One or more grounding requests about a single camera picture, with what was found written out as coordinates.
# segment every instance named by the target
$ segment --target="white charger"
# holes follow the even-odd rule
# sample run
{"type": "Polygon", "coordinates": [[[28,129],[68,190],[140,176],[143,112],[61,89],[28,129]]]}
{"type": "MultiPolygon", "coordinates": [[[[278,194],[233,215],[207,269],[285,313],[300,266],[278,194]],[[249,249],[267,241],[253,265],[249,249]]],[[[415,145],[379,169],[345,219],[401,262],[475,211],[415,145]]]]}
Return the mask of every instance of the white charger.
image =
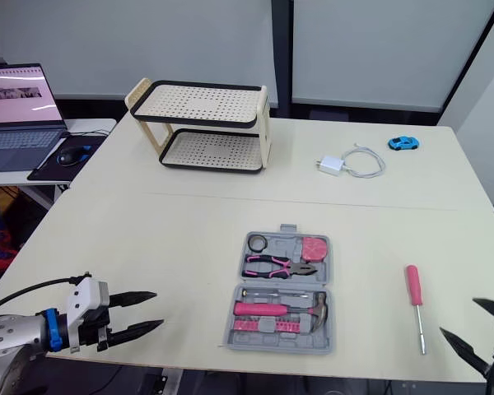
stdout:
{"type": "Polygon", "coordinates": [[[343,170],[344,161],[335,156],[325,156],[322,160],[317,160],[316,165],[320,171],[332,175],[339,175],[343,170]]]}
{"type": "Polygon", "coordinates": [[[360,179],[372,179],[378,175],[381,175],[386,170],[386,164],[383,159],[377,154],[375,151],[371,150],[366,146],[359,146],[355,144],[355,148],[348,152],[344,152],[342,158],[337,158],[336,156],[325,156],[322,160],[317,160],[316,165],[320,171],[324,173],[332,174],[332,175],[340,175],[340,172],[346,170],[353,177],[357,177],[360,179]],[[372,173],[360,173],[351,167],[345,165],[346,158],[355,152],[364,152],[368,155],[373,156],[377,160],[377,164],[379,165],[379,169],[372,173]]]}

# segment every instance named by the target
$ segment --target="table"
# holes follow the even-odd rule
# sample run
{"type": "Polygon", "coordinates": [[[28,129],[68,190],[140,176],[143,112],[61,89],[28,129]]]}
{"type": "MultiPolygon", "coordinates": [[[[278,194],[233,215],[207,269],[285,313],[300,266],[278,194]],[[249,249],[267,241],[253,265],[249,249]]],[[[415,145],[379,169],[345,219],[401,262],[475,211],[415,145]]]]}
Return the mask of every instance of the table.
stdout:
{"type": "MultiPolygon", "coordinates": [[[[271,131],[269,165],[260,174],[172,171],[159,163],[135,119],[126,114],[71,187],[91,190],[94,184],[96,190],[106,193],[123,180],[124,187],[134,192],[494,211],[450,128],[271,118],[271,131]],[[417,137],[421,147],[415,151],[390,150],[387,141],[401,135],[417,137]],[[316,169],[315,162],[323,155],[340,156],[353,148],[354,142],[384,158],[384,175],[355,179],[316,169]]],[[[362,171],[377,166],[374,159],[362,154],[351,156],[348,163],[362,171]]]]}
{"type": "MultiPolygon", "coordinates": [[[[349,207],[131,193],[87,197],[71,188],[0,281],[0,297],[28,284],[91,271],[110,293],[150,290],[139,306],[111,309],[112,328],[163,318],[145,337],[79,360],[375,379],[482,381],[446,343],[457,332],[489,360],[494,318],[471,301],[494,299],[494,214],[349,207]],[[231,351],[223,346],[245,234],[295,223],[333,242],[335,349],[329,355],[231,351]],[[418,265],[428,354],[420,355],[403,278],[418,265]]],[[[64,308],[70,286],[25,295],[0,313],[64,308]]],[[[58,354],[70,357],[69,351],[58,354]]]]}
{"type": "MultiPolygon", "coordinates": [[[[110,118],[92,118],[92,119],[65,119],[64,122],[70,133],[84,133],[91,132],[94,130],[105,130],[111,132],[114,128],[116,122],[115,119],[110,118]]],[[[53,150],[46,156],[50,156],[64,139],[60,139],[53,150]]],[[[24,193],[33,198],[39,204],[41,204],[46,209],[49,209],[53,204],[44,194],[40,193],[36,188],[32,188],[37,185],[67,185],[68,181],[58,181],[58,180],[28,180],[27,176],[31,174],[31,170],[25,171],[4,171],[0,172],[0,187],[11,185],[19,187],[24,193]]],[[[55,193],[55,199],[59,196],[57,192],[55,193]]]]}
{"type": "MultiPolygon", "coordinates": [[[[435,381],[482,381],[445,342],[442,326],[490,360],[494,319],[472,297],[494,299],[494,211],[448,128],[272,119],[269,167],[257,175],[172,170],[126,115],[52,207],[0,281],[0,298],[53,277],[92,272],[111,293],[155,291],[113,309],[118,330],[165,323],[102,353],[58,356],[188,369],[435,381]],[[422,141],[395,152],[396,135],[422,141]],[[384,176],[319,173],[315,159],[359,142],[387,163],[384,176]],[[329,355],[231,351],[223,345],[251,230],[281,223],[333,243],[335,348],[329,355]],[[419,353],[403,279],[419,266],[428,355],[419,353]]],[[[352,164],[369,165],[355,157],[352,164]]],[[[64,308],[69,286],[38,290],[0,312],[64,308]]]]}

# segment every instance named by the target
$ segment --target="pink screwdriver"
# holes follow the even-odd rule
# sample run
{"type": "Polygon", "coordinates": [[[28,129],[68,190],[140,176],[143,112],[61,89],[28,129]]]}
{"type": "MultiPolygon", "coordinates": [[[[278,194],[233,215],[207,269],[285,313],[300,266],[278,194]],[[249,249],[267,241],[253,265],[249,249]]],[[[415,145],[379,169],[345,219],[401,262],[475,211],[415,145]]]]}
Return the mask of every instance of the pink screwdriver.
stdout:
{"type": "Polygon", "coordinates": [[[421,283],[419,282],[419,272],[417,266],[406,266],[406,275],[408,277],[408,289],[410,290],[410,300],[412,306],[415,306],[417,312],[417,323],[419,324],[419,337],[421,338],[421,353],[426,354],[425,335],[422,334],[421,312],[419,306],[422,306],[421,283]]]}

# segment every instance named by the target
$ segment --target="mouse pad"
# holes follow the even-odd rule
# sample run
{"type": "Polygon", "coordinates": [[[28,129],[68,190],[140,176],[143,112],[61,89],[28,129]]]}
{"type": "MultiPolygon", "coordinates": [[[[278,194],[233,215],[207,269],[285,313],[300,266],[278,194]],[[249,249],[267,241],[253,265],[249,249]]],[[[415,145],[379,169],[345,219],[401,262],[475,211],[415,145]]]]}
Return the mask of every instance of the mouse pad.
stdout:
{"type": "Polygon", "coordinates": [[[91,154],[93,155],[100,144],[106,139],[102,136],[70,136],[55,150],[53,154],[40,166],[38,169],[34,169],[30,175],[27,176],[29,181],[72,181],[75,176],[81,171],[82,167],[90,159],[83,160],[73,166],[61,166],[57,163],[57,155],[63,148],[69,146],[91,146],[91,154]]]}

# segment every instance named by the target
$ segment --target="toy car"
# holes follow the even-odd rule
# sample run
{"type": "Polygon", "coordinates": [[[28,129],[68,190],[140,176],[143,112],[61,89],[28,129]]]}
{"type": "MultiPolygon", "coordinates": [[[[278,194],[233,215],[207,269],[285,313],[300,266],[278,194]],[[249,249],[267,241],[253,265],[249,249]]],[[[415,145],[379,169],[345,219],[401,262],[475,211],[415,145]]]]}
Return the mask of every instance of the toy car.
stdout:
{"type": "Polygon", "coordinates": [[[400,136],[388,141],[392,150],[415,150],[419,147],[419,141],[415,137],[400,136]]]}

